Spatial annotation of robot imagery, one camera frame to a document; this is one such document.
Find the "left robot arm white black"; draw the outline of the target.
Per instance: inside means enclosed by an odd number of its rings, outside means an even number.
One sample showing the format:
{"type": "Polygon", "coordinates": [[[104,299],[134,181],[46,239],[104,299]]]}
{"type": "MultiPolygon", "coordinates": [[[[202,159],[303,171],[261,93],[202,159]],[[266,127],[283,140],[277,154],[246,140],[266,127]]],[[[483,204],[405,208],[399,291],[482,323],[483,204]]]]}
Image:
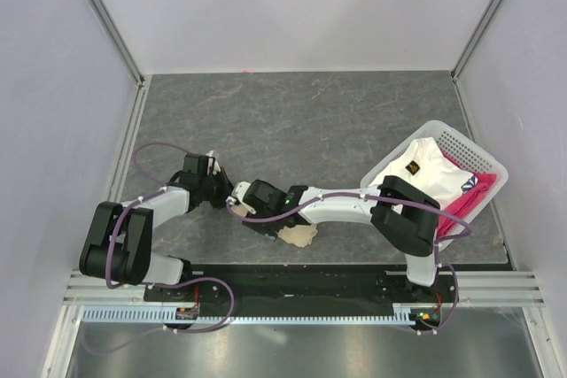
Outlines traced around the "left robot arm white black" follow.
{"type": "Polygon", "coordinates": [[[195,288],[190,262],[155,253],[153,231],[203,203],[222,209],[232,190],[213,154],[186,154],[183,168],[156,192],[97,206],[79,259],[80,272],[103,280],[109,289],[149,284],[163,288],[175,301],[187,300],[195,288]]]}

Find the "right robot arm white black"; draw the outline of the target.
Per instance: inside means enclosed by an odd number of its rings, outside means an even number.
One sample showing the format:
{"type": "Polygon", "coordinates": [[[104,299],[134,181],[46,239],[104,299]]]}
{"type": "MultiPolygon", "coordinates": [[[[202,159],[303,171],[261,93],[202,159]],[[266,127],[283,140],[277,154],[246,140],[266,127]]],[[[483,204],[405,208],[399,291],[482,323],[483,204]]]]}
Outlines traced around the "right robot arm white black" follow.
{"type": "Polygon", "coordinates": [[[426,301],[438,290],[434,240],[440,204],[399,177],[359,189],[296,185],[286,192],[262,180],[241,181],[232,196],[246,210],[244,225],[298,247],[311,243],[321,223],[372,226],[404,254],[412,299],[426,301]]]}

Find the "beige cloth napkin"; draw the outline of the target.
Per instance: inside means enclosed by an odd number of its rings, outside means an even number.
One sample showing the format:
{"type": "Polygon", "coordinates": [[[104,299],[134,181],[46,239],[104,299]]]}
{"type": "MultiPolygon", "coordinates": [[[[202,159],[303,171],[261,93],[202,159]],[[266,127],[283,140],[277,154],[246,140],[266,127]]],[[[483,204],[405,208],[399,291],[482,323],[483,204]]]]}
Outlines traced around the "beige cloth napkin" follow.
{"type": "Polygon", "coordinates": [[[282,240],[287,244],[295,245],[299,248],[305,248],[313,241],[317,232],[318,230],[315,224],[298,225],[294,228],[284,228],[278,233],[278,237],[276,239],[282,240]]]}

